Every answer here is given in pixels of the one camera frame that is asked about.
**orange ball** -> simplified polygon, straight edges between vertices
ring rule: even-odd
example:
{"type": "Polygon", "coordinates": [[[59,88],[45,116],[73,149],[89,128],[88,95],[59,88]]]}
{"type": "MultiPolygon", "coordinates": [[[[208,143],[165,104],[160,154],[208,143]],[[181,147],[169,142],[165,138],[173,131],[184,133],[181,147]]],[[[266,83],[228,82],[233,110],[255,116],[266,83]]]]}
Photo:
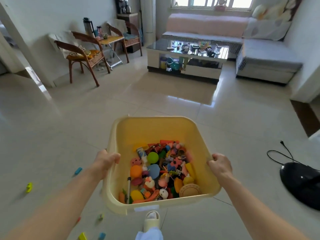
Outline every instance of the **orange ball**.
{"type": "Polygon", "coordinates": [[[132,179],[142,177],[142,167],[139,165],[134,165],[130,168],[130,177],[132,179]]]}

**white slipper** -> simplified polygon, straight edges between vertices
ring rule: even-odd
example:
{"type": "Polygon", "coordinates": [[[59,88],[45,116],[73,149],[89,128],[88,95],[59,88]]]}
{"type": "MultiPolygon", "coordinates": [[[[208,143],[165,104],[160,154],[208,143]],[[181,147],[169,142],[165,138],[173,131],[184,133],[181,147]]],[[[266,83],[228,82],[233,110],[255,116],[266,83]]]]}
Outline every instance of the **white slipper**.
{"type": "Polygon", "coordinates": [[[146,218],[144,219],[143,232],[147,232],[152,227],[157,227],[158,229],[160,229],[160,215],[155,210],[152,210],[146,214],[146,218]]]}

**forearm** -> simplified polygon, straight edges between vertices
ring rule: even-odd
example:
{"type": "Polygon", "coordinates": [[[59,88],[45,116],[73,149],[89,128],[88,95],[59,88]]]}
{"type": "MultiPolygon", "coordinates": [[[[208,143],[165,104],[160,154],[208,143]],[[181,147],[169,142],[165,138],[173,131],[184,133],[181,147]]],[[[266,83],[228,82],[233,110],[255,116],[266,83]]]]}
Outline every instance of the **forearm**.
{"type": "Polygon", "coordinates": [[[101,170],[86,169],[5,240],[66,239],[101,178],[101,170]]]}
{"type": "Polygon", "coordinates": [[[254,239],[307,239],[299,230],[274,214],[231,174],[226,174],[221,185],[254,239]]]}

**electrical cord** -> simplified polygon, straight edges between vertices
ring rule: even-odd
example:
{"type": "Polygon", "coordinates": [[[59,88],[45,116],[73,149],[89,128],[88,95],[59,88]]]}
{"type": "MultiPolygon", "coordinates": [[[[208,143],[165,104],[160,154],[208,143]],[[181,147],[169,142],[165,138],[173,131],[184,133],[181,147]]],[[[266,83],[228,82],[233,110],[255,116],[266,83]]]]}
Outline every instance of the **electrical cord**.
{"type": "Polygon", "coordinates": [[[281,152],[278,152],[278,151],[276,151],[276,150],[269,150],[269,151],[266,152],[266,154],[267,154],[267,156],[268,156],[272,161],[274,161],[274,162],[276,162],[276,163],[278,163],[278,164],[284,165],[284,163],[278,162],[278,161],[274,160],[272,157],[269,156],[269,153],[270,153],[270,152],[276,152],[276,153],[279,153],[279,154],[281,154],[281,155],[283,155],[283,156],[291,159],[293,162],[296,162],[296,163],[299,163],[299,164],[303,164],[303,163],[301,163],[301,162],[299,162],[299,161],[297,161],[297,160],[294,159],[294,157],[292,156],[291,152],[290,152],[289,149],[286,147],[286,145],[285,145],[285,143],[284,143],[283,141],[280,141],[280,143],[281,143],[281,145],[283,145],[283,146],[285,147],[285,149],[287,149],[287,151],[289,152],[289,154],[290,154],[291,157],[289,157],[289,156],[287,156],[286,154],[283,154],[283,153],[281,153],[281,152]]]}

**glossy floor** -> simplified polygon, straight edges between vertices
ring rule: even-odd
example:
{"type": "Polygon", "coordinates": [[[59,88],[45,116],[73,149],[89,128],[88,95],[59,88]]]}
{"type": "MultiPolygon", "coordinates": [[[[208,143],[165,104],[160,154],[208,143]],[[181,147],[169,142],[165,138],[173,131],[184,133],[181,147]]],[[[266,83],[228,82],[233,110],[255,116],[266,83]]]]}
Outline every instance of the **glossy floor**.
{"type": "MultiPolygon", "coordinates": [[[[229,157],[234,175],[262,202],[288,222],[317,239],[320,213],[297,202],[284,188],[280,165],[266,152],[286,153],[320,168],[320,147],[309,141],[290,104],[288,88],[235,78],[235,64],[228,62],[218,85],[150,73],[147,58],[139,52],[130,63],[111,74],[95,71],[99,88],[85,70],[74,68],[59,87],[46,90],[27,78],[0,77],[0,233],[5,234],[34,209],[47,202],[71,179],[79,167],[93,161],[106,148],[113,121],[130,116],[186,116],[194,120],[210,151],[229,157]],[[28,182],[34,189],[28,195],[28,182]]],[[[281,162],[287,159],[274,155],[281,162]]],[[[97,239],[134,239],[145,213],[119,216],[100,197],[101,184],[86,205],[81,221],[68,239],[86,232],[97,239]],[[98,214],[105,218],[97,223],[98,214]]],[[[160,210],[165,239],[249,239],[224,190],[197,204],[160,210]]]]}

